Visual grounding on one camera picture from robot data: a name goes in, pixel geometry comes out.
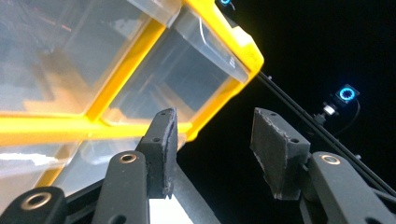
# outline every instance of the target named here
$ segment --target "yellow plastic bin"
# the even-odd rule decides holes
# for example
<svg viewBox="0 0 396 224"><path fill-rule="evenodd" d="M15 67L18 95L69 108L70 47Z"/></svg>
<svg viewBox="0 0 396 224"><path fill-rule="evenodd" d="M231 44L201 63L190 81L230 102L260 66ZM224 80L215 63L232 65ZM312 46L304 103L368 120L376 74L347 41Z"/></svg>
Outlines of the yellow plastic bin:
<svg viewBox="0 0 396 224"><path fill-rule="evenodd" d="M68 188L72 158L131 149L159 110L176 107L179 144L193 140L263 64L214 0L5 1L0 50L0 211L32 187ZM132 143L104 156L106 141Z"/></svg>

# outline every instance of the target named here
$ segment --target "black cable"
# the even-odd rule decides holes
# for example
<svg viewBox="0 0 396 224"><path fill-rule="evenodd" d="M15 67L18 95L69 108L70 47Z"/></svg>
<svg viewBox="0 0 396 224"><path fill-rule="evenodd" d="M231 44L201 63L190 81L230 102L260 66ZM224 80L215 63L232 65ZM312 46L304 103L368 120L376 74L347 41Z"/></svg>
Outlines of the black cable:
<svg viewBox="0 0 396 224"><path fill-rule="evenodd" d="M352 124L358 118L359 113L361 112L361 104L359 104L358 99L356 99L356 103L358 104L358 108L356 109L356 113L355 113L355 116L353 117L353 119L344 128L342 128L338 132L334 133L333 136L337 136L338 134L343 133L346 129L350 128L350 126L352 126Z"/></svg>
<svg viewBox="0 0 396 224"><path fill-rule="evenodd" d="M356 158L343 144L335 139L326 129L320 126L305 110L303 110L297 103L295 103L285 92L283 92L270 78L263 72L258 74L259 81L262 82L268 89L270 89L276 96L279 97L300 119L312 128L325 142L327 142L334 150L336 150L342 157L344 157L368 182L375 186L380 191L396 196L396 191L391 188L385 181L376 175L370 168L368 168L362 161Z"/></svg>

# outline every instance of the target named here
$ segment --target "metal bolt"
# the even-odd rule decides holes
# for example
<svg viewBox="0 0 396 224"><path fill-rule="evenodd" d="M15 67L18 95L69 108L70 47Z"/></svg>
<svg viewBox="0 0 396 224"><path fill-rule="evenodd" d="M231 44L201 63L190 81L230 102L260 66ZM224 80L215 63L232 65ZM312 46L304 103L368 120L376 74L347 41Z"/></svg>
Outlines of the metal bolt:
<svg viewBox="0 0 396 224"><path fill-rule="evenodd" d="M125 154L120 157L121 163L130 163L137 159L135 154Z"/></svg>
<svg viewBox="0 0 396 224"><path fill-rule="evenodd" d="M40 192L33 194L29 197L27 197L25 200L23 200L21 204L21 209L23 210L33 210L37 209L47 202L50 201L51 194L48 192Z"/></svg>
<svg viewBox="0 0 396 224"><path fill-rule="evenodd" d="M338 165L340 164L340 160L338 160L337 158L335 158L334 156L330 156L330 155L321 155L320 158L323 161L326 161L327 163L331 164L331 165Z"/></svg>

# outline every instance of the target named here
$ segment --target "blue ring light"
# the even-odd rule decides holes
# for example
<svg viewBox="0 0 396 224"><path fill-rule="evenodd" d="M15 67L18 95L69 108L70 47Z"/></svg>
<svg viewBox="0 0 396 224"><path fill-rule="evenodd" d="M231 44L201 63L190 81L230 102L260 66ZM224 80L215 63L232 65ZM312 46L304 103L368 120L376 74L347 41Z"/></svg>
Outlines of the blue ring light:
<svg viewBox="0 0 396 224"><path fill-rule="evenodd" d="M223 5L228 5L231 3L231 0L220 0Z"/></svg>
<svg viewBox="0 0 396 224"><path fill-rule="evenodd" d="M355 91L353 91L349 87L345 87L340 90L340 97L341 97L341 99L343 99L345 101L353 100L353 98L355 98L355 95L356 95Z"/></svg>

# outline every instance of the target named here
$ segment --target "dark ceiling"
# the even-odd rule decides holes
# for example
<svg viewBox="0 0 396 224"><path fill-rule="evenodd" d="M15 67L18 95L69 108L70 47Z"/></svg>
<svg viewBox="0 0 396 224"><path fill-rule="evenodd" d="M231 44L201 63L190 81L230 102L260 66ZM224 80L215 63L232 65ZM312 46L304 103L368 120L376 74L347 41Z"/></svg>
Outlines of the dark ceiling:
<svg viewBox="0 0 396 224"><path fill-rule="evenodd" d="M251 34L262 71L309 114L344 84L361 96L361 114L340 141L396 188L396 2L233 0L224 14ZM178 163L222 223L299 223L297 203L273 200L248 148L253 108L295 115L258 79L234 97L178 153ZM350 106L325 127L339 130Z"/></svg>

